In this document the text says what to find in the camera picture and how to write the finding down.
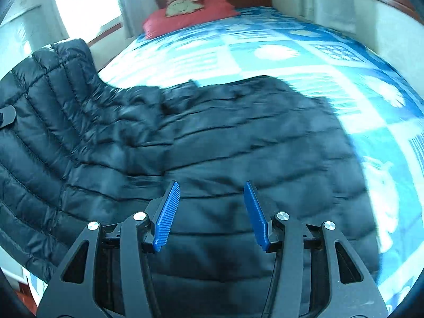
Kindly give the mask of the bright window with frame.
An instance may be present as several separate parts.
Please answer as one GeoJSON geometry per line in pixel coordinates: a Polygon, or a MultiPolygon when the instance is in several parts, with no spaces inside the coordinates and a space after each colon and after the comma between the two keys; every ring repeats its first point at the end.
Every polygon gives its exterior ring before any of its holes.
{"type": "Polygon", "coordinates": [[[68,36],[93,42],[121,28],[118,0],[55,0],[68,36]]]}

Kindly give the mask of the red pillow with print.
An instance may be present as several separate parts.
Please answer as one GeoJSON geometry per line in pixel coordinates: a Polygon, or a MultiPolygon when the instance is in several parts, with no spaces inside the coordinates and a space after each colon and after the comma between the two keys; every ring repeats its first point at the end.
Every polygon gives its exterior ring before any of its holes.
{"type": "Polygon", "coordinates": [[[189,26],[238,15],[228,0],[173,0],[164,9],[150,14],[142,27],[146,38],[154,39],[189,26]]]}

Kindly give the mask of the black quilted down jacket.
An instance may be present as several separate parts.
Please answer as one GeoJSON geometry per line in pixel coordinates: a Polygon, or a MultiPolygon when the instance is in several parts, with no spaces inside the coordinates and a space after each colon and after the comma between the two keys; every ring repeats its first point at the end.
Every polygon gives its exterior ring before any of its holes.
{"type": "Polygon", "coordinates": [[[119,89],[79,39],[44,47],[1,79],[1,247],[49,281],[91,221],[118,223],[180,185],[167,245],[149,257],[164,317],[258,317],[274,255],[243,200],[311,225],[333,221],[373,278],[377,226],[351,138],[325,98],[270,76],[119,89]]]}

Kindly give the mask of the blue patterned bed sheet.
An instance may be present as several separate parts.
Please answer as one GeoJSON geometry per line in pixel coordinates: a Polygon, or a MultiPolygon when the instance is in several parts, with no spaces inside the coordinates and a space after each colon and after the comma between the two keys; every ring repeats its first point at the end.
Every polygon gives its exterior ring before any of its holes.
{"type": "Polygon", "coordinates": [[[257,76],[325,98],[351,138],[374,221],[389,311],[423,269],[423,100],[371,50],[343,34],[253,7],[154,39],[142,35],[99,78],[115,88],[223,85],[257,76]]]}

